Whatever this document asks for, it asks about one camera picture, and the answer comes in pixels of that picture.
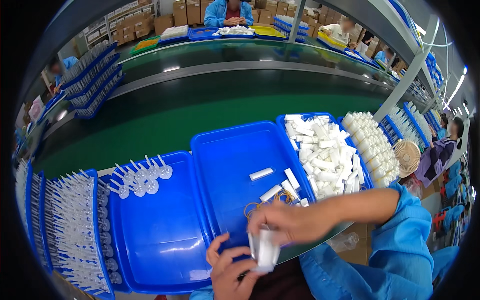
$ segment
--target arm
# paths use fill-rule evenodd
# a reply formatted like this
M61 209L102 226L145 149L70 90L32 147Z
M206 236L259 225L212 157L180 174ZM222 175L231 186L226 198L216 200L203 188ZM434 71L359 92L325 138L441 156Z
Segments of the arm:
M223 27L224 18L217 19L216 12L218 10L218 1L214 1L212 4L207 6L205 10L205 19L204 25L206 27Z

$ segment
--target fluorescent light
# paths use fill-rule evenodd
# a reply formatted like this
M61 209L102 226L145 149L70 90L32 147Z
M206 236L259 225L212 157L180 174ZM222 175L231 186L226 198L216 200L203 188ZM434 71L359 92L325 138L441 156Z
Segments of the fluorescent light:
M427 32L426 32L423 28L421 28L420 26L418 26L417 23L414 23L414 24L415 24L415 27L417 28L417 30L420 32L420 34L422 34L422 35L426 35L426 34L427 34Z
M460 81L458 82L458 85L457 85L456 88L455 88L455 91L453 92L453 94L452 94L452 95L450 96L450 98L448 99L447 104L445 104L444 109L447 107L447 105L450 104L450 102L452 101L453 97L455 97L455 95L456 95L456 93L458 92L458 90L460 89L460 86L462 85L464 79L465 79L465 75L462 75L462 77L460 77Z

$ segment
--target red stool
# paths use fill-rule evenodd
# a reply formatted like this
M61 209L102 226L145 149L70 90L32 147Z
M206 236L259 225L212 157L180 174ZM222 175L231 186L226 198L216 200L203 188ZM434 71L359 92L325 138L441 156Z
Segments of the red stool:
M445 216L447 215L447 210L449 210L451 207L446 207L442 209L439 213L435 214L433 217L433 231L438 232L442 229L442 224L445 220Z

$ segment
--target black hair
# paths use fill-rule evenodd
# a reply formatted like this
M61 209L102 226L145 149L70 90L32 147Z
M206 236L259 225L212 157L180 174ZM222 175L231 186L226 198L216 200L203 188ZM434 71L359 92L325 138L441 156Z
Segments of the black hair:
M456 144L456 148L460 149L462 147L462 140L461 139L462 139L462 136L463 136L463 129L464 129L463 128L463 121L459 117L455 117L455 119L453 119L453 123L455 125L457 125L457 127L458 127L458 133L457 133L458 142Z
M447 119L447 116L443 115L442 116L442 121L444 122L444 128L446 129L447 128L447 125L448 125L448 119Z
M48 70L51 71L53 66L57 65L59 63L58 57L53 57L50 62L48 63Z

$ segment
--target plastic bag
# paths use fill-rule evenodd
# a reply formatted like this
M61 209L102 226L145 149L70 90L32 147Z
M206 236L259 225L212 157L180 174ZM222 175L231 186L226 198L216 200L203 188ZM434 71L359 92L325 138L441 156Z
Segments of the plastic bag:
M359 242L359 236L355 232L347 235L340 233L334 238L327 241L327 244L332 247L333 251L340 253L347 250L353 250Z
M421 188L421 182L418 179L412 177L404 182L403 186L407 188L410 194L418 197L420 200L422 199L423 192Z

